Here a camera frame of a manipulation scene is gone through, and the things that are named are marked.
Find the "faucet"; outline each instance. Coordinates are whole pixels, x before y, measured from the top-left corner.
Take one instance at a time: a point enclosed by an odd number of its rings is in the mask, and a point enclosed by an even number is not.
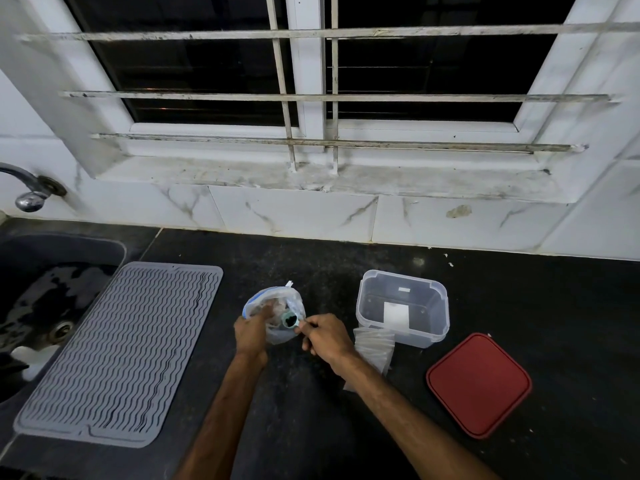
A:
[[[52,195],[64,197],[67,190],[50,177],[36,177],[19,166],[0,162],[0,173],[8,173],[27,186],[30,192],[18,195],[15,206],[23,212],[36,212],[44,206],[44,201]]]

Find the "white marble tile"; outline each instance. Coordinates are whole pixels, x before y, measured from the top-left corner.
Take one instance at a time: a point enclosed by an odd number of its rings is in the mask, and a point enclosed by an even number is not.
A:
[[[566,204],[380,196],[374,242],[533,250]]]
[[[367,242],[378,198],[298,190],[209,187],[231,232]]]
[[[549,235],[541,252],[640,259],[640,161],[620,161]]]
[[[0,135],[54,136],[53,131],[0,70]]]
[[[30,217],[184,228],[224,229],[206,185],[105,182],[89,177],[60,140],[0,139],[2,161],[55,178],[68,190]],[[0,174],[0,209],[26,217],[13,201],[27,188]]]

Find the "kitchen sink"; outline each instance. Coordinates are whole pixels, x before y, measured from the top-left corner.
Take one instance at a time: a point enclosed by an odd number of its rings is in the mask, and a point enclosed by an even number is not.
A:
[[[124,257],[120,242],[77,235],[0,241],[0,403],[27,384],[11,352],[63,345]]]

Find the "window frame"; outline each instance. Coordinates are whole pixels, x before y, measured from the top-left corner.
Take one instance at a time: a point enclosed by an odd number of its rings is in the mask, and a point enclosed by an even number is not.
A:
[[[80,32],[63,0],[21,0],[45,32]],[[576,0],[565,23],[606,22],[619,0]],[[324,28],[324,0],[286,0],[290,29]],[[560,34],[551,47],[529,94],[563,93],[585,62],[597,34]],[[114,91],[97,56],[85,41],[52,42],[62,63],[87,91]],[[291,39],[294,86],[298,94],[324,94],[324,42],[322,39]],[[123,101],[92,98],[88,101],[112,131],[124,134],[180,134],[239,137],[285,137],[285,128],[252,125],[204,125],[135,123]],[[482,121],[339,120],[340,139],[450,143],[532,143],[549,124],[556,103],[524,103],[513,123]],[[293,137],[325,139],[332,134],[324,103],[298,102],[299,126]],[[269,145],[172,143],[123,141],[126,154],[140,156],[188,156],[207,159],[258,158],[258,153],[284,154]],[[220,154],[212,155],[212,150]],[[322,147],[297,146],[296,154],[324,152]]]

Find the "red lid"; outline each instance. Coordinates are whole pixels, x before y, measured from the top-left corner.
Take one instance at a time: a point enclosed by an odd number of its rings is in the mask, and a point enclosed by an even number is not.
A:
[[[465,432],[489,436],[531,392],[527,372],[491,338],[472,333],[427,371],[427,384]]]

